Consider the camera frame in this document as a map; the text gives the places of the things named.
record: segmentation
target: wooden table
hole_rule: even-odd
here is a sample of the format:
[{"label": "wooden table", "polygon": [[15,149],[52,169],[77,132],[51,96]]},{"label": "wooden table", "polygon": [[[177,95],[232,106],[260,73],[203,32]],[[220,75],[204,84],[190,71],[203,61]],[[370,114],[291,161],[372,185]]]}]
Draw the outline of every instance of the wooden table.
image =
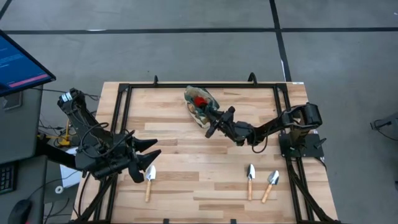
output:
[{"label": "wooden table", "polygon": [[[97,110],[98,122],[111,123],[118,82],[103,86]],[[292,106],[307,102],[303,84],[288,83]],[[235,121],[255,126],[277,116],[271,89],[208,89],[220,104],[220,110],[233,105]],[[285,159],[280,155],[277,134],[269,136],[267,149],[261,154],[250,146],[238,147],[219,131],[205,138],[206,130],[191,118],[185,106],[182,88],[134,89],[131,97],[127,129],[135,129],[139,139],[157,138],[159,142],[148,152],[161,149],[155,160],[157,175],[152,183],[152,195],[145,203],[146,182],[135,184],[127,170],[118,178],[112,223],[295,223]],[[118,126],[124,103],[121,105]],[[253,201],[247,200],[246,168],[256,168],[253,180]],[[322,209],[337,218],[325,168],[315,159],[303,159],[308,188]],[[267,177],[273,170],[280,173],[279,184],[265,204],[261,197],[267,187]],[[83,182],[79,186],[80,194]],[[83,194],[86,208],[98,191],[99,182],[91,178]],[[107,196],[101,216],[104,217]],[[299,193],[302,216],[305,206]]]}]

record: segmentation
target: black cable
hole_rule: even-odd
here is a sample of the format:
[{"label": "black cable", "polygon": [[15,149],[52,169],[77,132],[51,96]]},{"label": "black cable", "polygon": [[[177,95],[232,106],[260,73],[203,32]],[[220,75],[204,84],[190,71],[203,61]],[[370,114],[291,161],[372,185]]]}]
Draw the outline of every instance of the black cable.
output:
[{"label": "black cable", "polygon": [[[282,116],[282,114],[283,114],[285,111],[281,112],[281,114],[275,119],[274,123],[273,123],[272,125],[270,125],[269,128],[267,129],[267,132],[266,132],[266,144],[264,145],[264,147],[263,147],[260,151],[255,151],[255,150],[254,150],[254,145],[251,145],[251,150],[252,150],[254,153],[259,154],[259,153],[264,152],[264,150],[266,150],[267,145],[268,145],[268,133],[269,133],[269,131],[271,130],[271,127],[273,127],[273,125],[275,125],[276,122],[278,122],[279,118]],[[253,128],[253,135],[254,135],[253,143],[255,143],[255,142],[256,142],[257,136],[256,136],[256,132],[255,132],[254,128]]]},{"label": "black cable", "polygon": [[96,125],[94,125],[94,126],[91,126],[87,131],[86,131],[86,133],[83,135],[83,137],[81,138],[81,140],[80,140],[80,147],[81,148],[83,148],[83,151],[84,151],[84,147],[83,147],[83,143],[84,143],[84,141],[85,141],[85,139],[86,139],[86,137],[87,137],[87,134],[88,133],[90,133],[92,130],[94,130],[95,128],[106,128],[106,127],[108,127],[109,126],[109,123],[108,122],[102,122],[102,123],[98,123],[98,124],[96,124]]},{"label": "black cable", "polygon": [[61,148],[60,141],[58,140],[58,138],[56,138],[56,139],[54,140],[54,142],[52,142],[52,145],[53,145],[54,147],[56,147],[56,148]]},{"label": "black cable", "polygon": [[83,184],[83,187],[81,188],[81,192],[80,192],[80,196],[79,196],[79,204],[78,204],[78,207],[77,207],[78,217],[81,216],[81,213],[80,213],[81,212],[81,200],[83,199],[83,192],[85,191],[86,184],[87,184],[88,179],[90,178],[90,176],[91,176],[91,173],[88,173],[88,175],[87,175],[87,177],[85,179],[85,183]]},{"label": "black cable", "polygon": [[316,157],[315,159],[318,160],[320,163],[322,163],[322,165],[325,167],[326,171],[328,170],[328,168],[326,167],[325,162],[320,157]]},{"label": "black cable", "polygon": [[49,217],[57,217],[57,216],[71,216],[71,214],[59,214],[59,215],[50,215]]},{"label": "black cable", "polygon": [[66,178],[51,180],[50,182],[44,183],[44,184],[41,185],[39,188],[37,188],[36,190],[34,190],[34,191],[31,193],[31,195],[30,195],[27,199],[30,199],[31,196],[32,196],[34,193],[36,193],[36,191],[40,190],[42,187],[46,186],[47,184],[52,183],[52,182],[55,182],[55,181],[59,181],[59,180],[65,180],[65,179],[71,177],[71,176],[72,176],[73,174],[75,174],[76,172],[79,172],[79,171],[78,171],[78,170],[74,171],[73,173],[71,173],[71,174],[70,174],[69,176],[67,176]]},{"label": "black cable", "polygon": [[70,102],[70,112],[71,112],[72,116],[73,116],[80,124],[82,124],[82,125],[84,125],[84,126],[86,126],[86,127],[91,127],[90,125],[87,125],[87,124],[85,124],[83,121],[81,121],[80,119],[78,119],[78,118],[76,117],[75,113],[73,112],[72,106],[73,106],[73,103],[75,102],[76,97],[77,97],[77,96],[73,97],[73,98],[72,98],[72,101]]},{"label": "black cable", "polygon": [[66,204],[61,208],[61,210],[55,212],[55,213],[52,214],[52,215],[50,215],[50,213],[49,213],[49,214],[47,215],[47,217],[51,217],[51,216],[54,216],[54,215],[58,215],[59,213],[61,213],[61,212],[68,206],[68,203],[69,203],[69,198],[68,198]]},{"label": "black cable", "polygon": [[54,208],[54,202],[51,202],[50,212],[49,212],[49,215],[47,215],[47,217],[45,218],[44,224],[47,223],[47,220],[49,219],[49,216],[50,216],[50,214],[51,214],[53,208]]},{"label": "black cable", "polygon": [[41,119],[39,119],[39,122],[40,122],[40,124],[41,124],[42,126],[44,126],[44,124],[43,124],[43,122],[42,122],[42,120],[41,120]]},{"label": "black cable", "polygon": [[92,155],[90,155],[88,152],[85,151],[84,148],[82,149],[82,151],[84,152],[84,154],[86,154],[86,156],[88,156],[88,157],[90,157],[90,158],[92,158],[92,159],[96,159],[96,158],[100,158],[100,157],[106,156],[106,155],[108,155],[109,153],[113,152],[114,149],[116,149],[116,147],[117,147],[118,145],[120,145],[120,143],[122,143],[122,142],[123,142],[124,140],[126,140],[128,137],[131,137],[131,136],[134,134],[135,131],[136,131],[136,130],[130,131],[130,132],[129,132],[128,134],[126,134],[122,139],[120,139],[110,150],[108,150],[108,151],[106,151],[106,152],[104,152],[104,153],[102,153],[102,154],[100,154],[100,155],[98,155],[98,156],[92,156]]},{"label": "black cable", "polygon": [[39,128],[52,129],[52,130],[57,130],[57,131],[63,129],[63,127],[56,127],[56,128],[53,128],[53,127],[50,127],[50,126],[49,126],[49,127],[46,127],[46,126],[42,126],[42,125],[39,125]]},{"label": "black cable", "polygon": [[80,217],[79,214],[77,213],[76,209],[75,209],[75,204],[73,204],[72,208],[73,208],[73,211],[75,212],[76,216]]},{"label": "black cable", "polygon": [[[46,134],[46,135],[48,135],[48,136],[53,136],[53,134],[50,134],[50,133],[45,132],[45,131],[43,131],[43,130],[38,130],[38,131],[41,132],[41,133],[44,133],[44,134]],[[66,138],[62,137],[61,135],[58,135],[57,137],[67,140]]]},{"label": "black cable", "polygon": [[[56,92],[56,93],[67,93],[67,91],[61,91],[61,90],[49,90],[49,89],[40,89],[40,88],[32,88],[33,90],[39,90],[39,91],[51,91],[51,92]],[[93,95],[93,94],[87,94],[84,93],[85,96],[90,97],[92,100],[98,101],[100,99],[100,96],[98,95]]]},{"label": "black cable", "polygon": [[[376,127],[376,121],[381,121],[380,119],[377,119],[377,120],[375,120],[374,122],[373,122],[373,125]],[[380,134],[382,134],[384,137],[386,137],[386,138],[388,138],[388,139],[391,139],[391,140],[394,140],[394,141],[398,141],[398,139],[394,139],[394,138],[392,138],[392,137],[390,137],[390,136],[387,136],[386,134],[384,134],[384,133],[382,133],[381,131],[380,131],[380,129],[376,129],[376,131],[378,131]]]}]

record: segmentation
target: black floor line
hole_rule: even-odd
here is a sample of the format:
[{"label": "black floor line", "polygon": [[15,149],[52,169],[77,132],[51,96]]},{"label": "black floor line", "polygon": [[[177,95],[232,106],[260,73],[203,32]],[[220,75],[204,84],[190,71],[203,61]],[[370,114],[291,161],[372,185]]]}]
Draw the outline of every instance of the black floor line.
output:
[{"label": "black floor line", "polygon": [[276,40],[278,42],[279,55],[284,72],[284,78],[286,82],[291,82],[292,76],[290,75],[289,63],[287,62],[285,44],[280,30],[279,17],[276,10],[275,0],[269,0],[269,4],[271,5],[272,18],[274,20]]},{"label": "black floor line", "polygon": [[398,27],[282,28],[281,32],[397,32]]},{"label": "black floor line", "polygon": [[274,28],[178,28],[178,29],[101,29],[101,30],[4,30],[6,34],[186,34],[186,33],[261,33]]},{"label": "black floor line", "polygon": [[12,0],[7,0],[6,3],[4,3],[3,7],[1,8],[1,11],[0,11],[0,20],[1,20],[1,18],[4,16],[4,14],[6,13],[6,11],[7,11],[7,9],[8,9],[8,6],[11,4],[11,1],[12,1]]}]

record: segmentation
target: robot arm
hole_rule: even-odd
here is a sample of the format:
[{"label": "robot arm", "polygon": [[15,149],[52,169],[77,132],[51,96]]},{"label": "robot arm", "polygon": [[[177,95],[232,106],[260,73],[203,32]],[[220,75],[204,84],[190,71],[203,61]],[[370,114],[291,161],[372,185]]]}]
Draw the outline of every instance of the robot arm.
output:
[{"label": "robot arm", "polygon": [[[263,142],[264,138],[285,128],[290,128],[291,142],[299,143],[311,129],[315,129],[322,124],[318,106],[307,103],[295,106],[289,111],[282,112],[277,118],[254,127],[244,121],[233,121],[235,108],[229,107],[228,111],[214,111],[210,107],[205,108],[205,114],[211,121],[211,126],[206,132],[206,138],[210,138],[216,130],[220,130],[227,137],[242,146],[246,140],[248,145],[256,146]],[[294,114],[300,115],[300,122],[294,120]]]},{"label": "robot arm", "polygon": [[95,179],[102,179],[128,168],[134,182],[144,181],[140,171],[145,171],[161,150],[145,155],[138,152],[153,146],[157,139],[139,140],[132,136],[134,131],[116,134],[105,130],[109,124],[95,120],[86,108],[84,93],[74,88],[60,96],[58,106],[68,116],[80,138],[75,162],[84,177],[90,172]]}]

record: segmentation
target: monitor screen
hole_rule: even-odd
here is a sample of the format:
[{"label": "monitor screen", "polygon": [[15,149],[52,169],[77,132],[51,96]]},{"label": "monitor screen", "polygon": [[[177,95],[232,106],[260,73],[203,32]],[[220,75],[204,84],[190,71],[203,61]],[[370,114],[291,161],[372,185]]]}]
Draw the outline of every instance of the monitor screen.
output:
[{"label": "monitor screen", "polygon": [[0,96],[55,80],[25,50],[4,33],[0,34]]}]

